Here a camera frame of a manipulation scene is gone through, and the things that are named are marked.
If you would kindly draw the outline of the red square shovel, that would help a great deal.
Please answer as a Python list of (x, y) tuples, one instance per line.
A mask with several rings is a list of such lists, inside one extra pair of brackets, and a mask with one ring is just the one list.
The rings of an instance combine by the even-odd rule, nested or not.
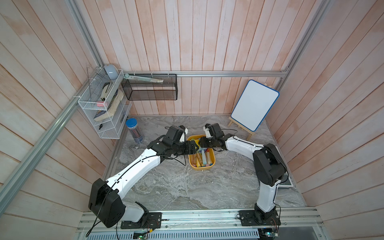
[(206, 149), (205, 154), (207, 158), (207, 164), (211, 166), (213, 164), (213, 160), (211, 158), (211, 149)]

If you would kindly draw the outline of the yellow square shovel wooden handle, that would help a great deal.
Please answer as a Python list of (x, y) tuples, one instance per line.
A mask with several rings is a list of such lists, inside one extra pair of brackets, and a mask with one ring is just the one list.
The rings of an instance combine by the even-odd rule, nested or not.
[(199, 141), (200, 141), (200, 138), (193, 138), (193, 137), (190, 137), (189, 138), (189, 141), (192, 141), (194, 142), (196, 145), (197, 145), (197, 150), (196, 150), (196, 153), (202, 153), (202, 152), (206, 152), (207, 151), (207, 148), (202, 148), (199, 144)]

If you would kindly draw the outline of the light blue plastic shovel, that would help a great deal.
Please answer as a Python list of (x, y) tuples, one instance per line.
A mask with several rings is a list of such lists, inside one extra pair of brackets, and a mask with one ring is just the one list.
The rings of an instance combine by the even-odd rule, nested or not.
[(206, 158), (206, 154), (205, 154), (205, 149), (202, 149), (202, 150), (201, 150), (201, 154), (202, 154), (202, 162), (203, 162), (203, 166), (206, 166), (206, 164), (207, 164), (207, 158)]

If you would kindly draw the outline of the large yellow plastic scoop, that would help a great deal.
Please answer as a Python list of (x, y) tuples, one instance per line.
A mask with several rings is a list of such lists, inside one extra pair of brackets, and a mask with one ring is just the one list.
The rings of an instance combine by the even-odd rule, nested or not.
[(196, 154), (194, 155), (191, 155), (191, 164), (193, 167), (197, 167), (197, 157), (196, 157)]

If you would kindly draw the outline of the green shovel wooden handle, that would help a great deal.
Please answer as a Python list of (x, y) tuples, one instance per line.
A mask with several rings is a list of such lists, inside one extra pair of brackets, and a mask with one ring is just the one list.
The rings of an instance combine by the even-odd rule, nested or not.
[(198, 168), (203, 167), (203, 160), (200, 153), (196, 153), (196, 166)]

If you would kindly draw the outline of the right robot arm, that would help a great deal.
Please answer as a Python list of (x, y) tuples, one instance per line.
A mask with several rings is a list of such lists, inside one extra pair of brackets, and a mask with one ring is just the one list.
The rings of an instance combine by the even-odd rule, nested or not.
[(233, 134), (224, 134), (219, 124), (206, 124), (203, 130), (206, 136), (199, 140), (202, 148), (221, 148), (253, 160), (256, 175), (260, 181), (256, 210), (262, 213), (275, 210), (278, 185), (287, 172), (287, 167), (276, 146), (273, 144), (258, 145), (242, 140)]

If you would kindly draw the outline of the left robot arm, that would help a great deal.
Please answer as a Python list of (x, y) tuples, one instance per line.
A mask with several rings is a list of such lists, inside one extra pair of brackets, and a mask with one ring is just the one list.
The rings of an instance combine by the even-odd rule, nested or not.
[(131, 164), (107, 180), (98, 179), (92, 185), (89, 209), (107, 228), (120, 220), (143, 227), (148, 221), (149, 211), (140, 203), (124, 204), (123, 198), (129, 190), (150, 170), (172, 156), (193, 155), (198, 146), (187, 141), (188, 129), (171, 126), (167, 134), (150, 142), (143, 153)]

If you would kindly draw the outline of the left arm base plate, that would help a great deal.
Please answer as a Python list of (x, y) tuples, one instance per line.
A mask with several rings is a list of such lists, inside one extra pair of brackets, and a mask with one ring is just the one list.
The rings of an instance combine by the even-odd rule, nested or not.
[(162, 213), (144, 213), (138, 222), (122, 221), (121, 229), (159, 229), (161, 227)]

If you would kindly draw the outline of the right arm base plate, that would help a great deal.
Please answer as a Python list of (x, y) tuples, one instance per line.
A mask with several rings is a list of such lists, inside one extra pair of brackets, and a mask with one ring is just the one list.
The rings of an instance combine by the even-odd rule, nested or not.
[(261, 210), (239, 211), (238, 219), (243, 227), (249, 226), (277, 226), (281, 225), (278, 212), (273, 209), (264, 213)]

